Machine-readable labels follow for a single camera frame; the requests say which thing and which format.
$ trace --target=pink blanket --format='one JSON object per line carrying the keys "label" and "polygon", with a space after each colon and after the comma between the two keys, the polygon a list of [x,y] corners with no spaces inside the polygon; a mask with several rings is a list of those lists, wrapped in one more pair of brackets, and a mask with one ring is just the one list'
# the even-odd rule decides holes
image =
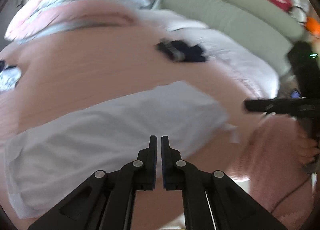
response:
{"label": "pink blanket", "polygon": [[311,177],[293,154],[295,123],[286,115],[268,116],[228,170],[235,178],[249,178],[250,195],[288,230],[298,230],[313,209]]}
{"label": "pink blanket", "polygon": [[64,27],[60,30],[67,30],[69,22],[75,20],[100,25],[131,25],[134,22],[132,13],[124,5],[139,9],[149,5],[149,0],[30,0],[9,24],[5,38],[22,40],[61,23]]}
{"label": "pink blanket", "polygon": [[[0,142],[67,113],[184,80],[222,104],[241,140],[234,144],[228,132],[217,132],[187,160],[204,171],[225,170],[246,146],[260,120],[260,115],[243,112],[243,101],[252,93],[214,61],[172,63],[155,50],[164,36],[153,27],[136,24],[78,29],[22,45],[10,44],[0,52],[0,58],[17,64],[22,78],[14,90],[0,95]],[[15,215],[3,172],[0,161],[0,203],[17,228],[25,230],[34,219],[19,220]],[[132,229],[158,229],[182,211],[180,193],[166,192],[159,180],[155,191],[138,193]]]}

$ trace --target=red bag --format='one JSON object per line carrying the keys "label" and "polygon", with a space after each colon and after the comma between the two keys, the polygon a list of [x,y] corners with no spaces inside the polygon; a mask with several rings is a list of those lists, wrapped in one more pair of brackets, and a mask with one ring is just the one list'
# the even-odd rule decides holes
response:
{"label": "red bag", "polygon": [[292,8],[291,0],[269,0],[271,3],[275,4],[285,12],[289,12]]}

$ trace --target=white towel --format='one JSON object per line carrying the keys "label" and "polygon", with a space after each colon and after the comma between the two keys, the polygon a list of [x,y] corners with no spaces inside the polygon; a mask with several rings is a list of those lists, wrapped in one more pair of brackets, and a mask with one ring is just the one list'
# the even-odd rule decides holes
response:
{"label": "white towel", "polygon": [[11,205],[19,218],[42,215],[96,170],[116,171],[135,160],[150,135],[168,135],[170,146],[186,158],[227,119],[217,101],[179,81],[31,128],[6,143]]}

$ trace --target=black tool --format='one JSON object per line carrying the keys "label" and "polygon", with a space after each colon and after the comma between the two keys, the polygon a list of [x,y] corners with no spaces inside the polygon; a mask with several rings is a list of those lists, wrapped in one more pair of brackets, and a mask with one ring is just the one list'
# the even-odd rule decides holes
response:
{"label": "black tool", "polygon": [[135,193],[153,190],[157,137],[121,170],[98,170],[28,230],[129,230]]}
{"label": "black tool", "polygon": [[286,230],[222,171],[198,170],[161,138],[163,184],[182,190],[187,230]]}
{"label": "black tool", "polygon": [[[292,71],[297,77],[301,97],[299,99],[246,100],[244,107],[249,112],[289,114],[297,117],[309,137],[319,143],[320,132],[320,69],[318,54],[308,42],[298,41],[287,54]],[[320,158],[305,165],[307,173],[320,169]]]}

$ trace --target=white cloth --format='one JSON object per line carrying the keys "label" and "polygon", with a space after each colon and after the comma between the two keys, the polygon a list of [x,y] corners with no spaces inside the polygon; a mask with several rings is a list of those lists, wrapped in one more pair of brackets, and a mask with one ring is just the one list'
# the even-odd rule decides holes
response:
{"label": "white cloth", "polygon": [[135,160],[150,135],[168,135],[186,158],[227,119],[217,101],[183,81],[69,113],[6,143],[10,203],[19,218],[42,215],[96,170],[116,171]]}
{"label": "white cloth", "polygon": [[190,46],[199,44],[207,57],[221,61],[229,75],[241,80],[259,93],[259,98],[273,99],[278,95],[279,75],[264,60],[236,43],[220,31],[213,29],[185,28],[171,32],[176,40]]}

